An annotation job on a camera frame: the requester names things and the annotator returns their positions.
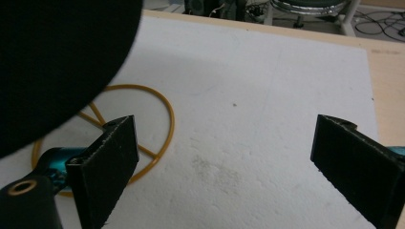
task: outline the black foam pad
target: black foam pad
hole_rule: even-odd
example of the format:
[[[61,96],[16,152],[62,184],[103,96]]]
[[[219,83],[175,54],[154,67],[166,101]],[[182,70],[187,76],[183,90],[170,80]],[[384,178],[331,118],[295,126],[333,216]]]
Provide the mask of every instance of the black foam pad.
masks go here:
[[[13,1],[0,8],[0,157],[92,101],[123,64],[142,1]]]
[[[80,223],[86,229],[104,225],[139,161],[132,115],[103,127],[101,137],[65,164]]]
[[[405,157],[355,129],[318,115],[310,159],[376,228],[395,228],[405,203]]]

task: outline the wooden table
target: wooden table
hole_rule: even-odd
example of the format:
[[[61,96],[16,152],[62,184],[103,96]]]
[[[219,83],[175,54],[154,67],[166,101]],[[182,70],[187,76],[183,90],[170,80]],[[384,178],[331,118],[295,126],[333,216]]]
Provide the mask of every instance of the wooden table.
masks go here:
[[[158,11],[145,10],[143,14],[152,17],[269,32],[278,35],[352,46],[366,50],[373,83],[379,142],[386,146],[405,146],[404,44]],[[405,216],[402,216],[397,228],[405,228]]]
[[[376,6],[376,7],[387,7],[387,8],[400,8],[405,9],[405,2],[403,0],[362,0],[362,5]]]

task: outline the cable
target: cable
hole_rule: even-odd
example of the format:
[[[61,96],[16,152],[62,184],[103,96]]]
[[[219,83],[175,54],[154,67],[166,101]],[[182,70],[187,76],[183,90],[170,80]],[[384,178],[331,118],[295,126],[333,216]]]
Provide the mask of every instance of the cable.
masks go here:
[[[145,174],[147,174],[159,162],[159,160],[161,159],[163,154],[166,152],[166,150],[173,138],[173,133],[175,130],[175,114],[174,114],[172,105],[170,104],[169,100],[163,94],[159,93],[158,91],[156,91],[154,89],[148,88],[146,86],[134,85],[134,84],[120,84],[120,85],[107,86],[106,89],[104,90],[104,92],[110,92],[110,91],[122,90],[122,89],[141,90],[141,91],[145,91],[145,92],[148,92],[149,94],[154,95],[164,104],[164,106],[166,107],[166,109],[169,113],[169,118],[170,118],[170,127],[169,127],[167,137],[157,154],[148,150],[147,148],[145,148],[141,145],[138,145],[139,149],[142,152],[144,152],[145,154],[147,154],[149,157],[152,158],[152,161],[149,162],[149,164],[146,165],[141,171],[139,171],[138,173],[136,173],[129,179],[128,185],[130,185],[130,184],[134,183],[135,181],[137,181],[138,179],[140,179],[141,177],[143,177]],[[102,117],[101,113],[98,111],[98,108],[96,107],[96,105],[93,102],[90,103],[89,106],[92,109],[92,111],[95,113],[98,120],[96,120],[82,112],[80,112],[78,114],[78,116],[84,118],[85,120],[89,121],[90,123],[97,126],[98,128],[101,128],[102,125],[105,124],[104,118]],[[43,140],[44,140],[44,138],[38,139],[33,144],[33,147],[32,147],[32,168],[33,169],[35,168],[36,163],[38,162],[39,151],[41,149]],[[60,195],[65,196],[65,197],[73,196],[72,193],[67,193],[67,192],[61,192]]]
[[[405,18],[403,16],[402,13],[400,12],[391,12],[391,11],[374,11],[374,12],[370,12],[370,13],[363,13],[361,11],[357,11],[357,13],[361,14],[361,18],[366,19],[367,21],[365,22],[360,22],[357,23],[354,28],[363,33],[363,34],[367,34],[367,35],[379,35],[381,33],[383,33],[384,35],[386,35],[387,37],[395,40],[395,41],[399,41],[399,42],[405,42],[405,38],[404,39],[400,39],[400,38],[396,38],[393,37],[392,35],[390,35],[388,33],[389,29],[393,29],[396,32],[401,31],[403,29],[399,29],[397,26],[404,26],[405,27]],[[371,17],[371,15],[373,14],[378,14],[378,13],[389,13],[390,15],[382,18],[382,19],[374,19]],[[367,24],[374,24],[378,27],[378,31],[376,32],[369,32],[369,31],[365,31],[364,29],[362,30],[361,27]]]
[[[221,19],[229,19],[229,12],[230,12],[230,9],[232,8],[232,4],[234,4],[235,3],[235,1],[232,1],[232,3],[227,3],[227,8],[225,8],[225,6],[224,6],[224,9],[223,9],[223,11],[221,12],[221,16],[220,16],[220,18]]]
[[[212,12],[209,13],[208,17],[211,17],[212,13],[217,13],[217,10],[222,9],[225,6],[225,3],[223,3],[220,7],[212,10]]]

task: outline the yellow cable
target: yellow cable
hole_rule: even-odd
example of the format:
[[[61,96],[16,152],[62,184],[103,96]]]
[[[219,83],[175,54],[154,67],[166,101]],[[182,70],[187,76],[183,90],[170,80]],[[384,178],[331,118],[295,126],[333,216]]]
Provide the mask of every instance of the yellow cable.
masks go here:
[[[175,130],[175,114],[174,114],[172,105],[170,104],[169,100],[163,94],[159,93],[158,91],[156,91],[154,89],[148,88],[146,86],[135,85],[135,84],[120,84],[120,85],[108,86],[108,87],[106,87],[104,92],[110,92],[113,90],[122,90],[122,89],[142,90],[142,91],[148,92],[149,94],[156,96],[164,104],[164,106],[166,107],[166,109],[169,113],[169,117],[170,117],[170,127],[169,127],[169,132],[167,134],[167,138],[164,141],[163,145],[161,146],[161,148],[157,154],[153,153],[152,151],[148,150],[147,148],[145,148],[141,145],[138,145],[139,149],[142,152],[144,152],[145,154],[147,154],[149,157],[152,158],[152,161],[149,162],[149,164],[146,165],[141,171],[139,171],[138,173],[136,173],[129,179],[129,181],[128,181],[128,185],[129,185],[129,184],[134,183],[141,177],[143,177],[145,174],[147,174],[159,162],[159,160],[161,159],[163,154],[166,152],[167,147],[169,147],[170,141],[172,140],[173,133]],[[93,102],[90,103],[89,106],[92,109],[93,113],[96,115],[98,120],[95,120],[94,118],[92,118],[89,115],[84,114],[82,112],[80,112],[78,115],[80,117],[84,118],[85,120],[89,121],[90,123],[94,124],[95,126],[102,127],[102,125],[105,124],[106,122],[105,122],[104,118],[102,117],[101,113],[99,112],[98,108],[96,107],[96,105]],[[41,149],[42,142],[43,142],[43,138],[35,141],[33,144],[32,168],[35,168],[36,163],[38,162],[39,151]],[[72,193],[68,193],[68,192],[61,192],[60,195],[66,196],[66,197],[73,196]]]

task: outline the white foam board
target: white foam board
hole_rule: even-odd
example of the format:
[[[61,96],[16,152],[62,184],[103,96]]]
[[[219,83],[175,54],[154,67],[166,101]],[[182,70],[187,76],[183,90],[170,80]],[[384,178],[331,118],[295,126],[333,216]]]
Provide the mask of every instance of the white foam board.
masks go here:
[[[105,228],[373,228],[309,159],[318,114],[377,139],[364,50],[143,17],[117,83],[166,95],[176,131]],[[156,98],[113,92],[96,105],[106,119],[134,114],[139,143],[159,149],[168,117]],[[97,135],[75,117],[44,148],[86,145]],[[141,159],[139,168],[148,162]],[[25,175],[29,164],[29,147],[1,160],[0,184]],[[64,227],[78,228],[74,201],[56,199]]]

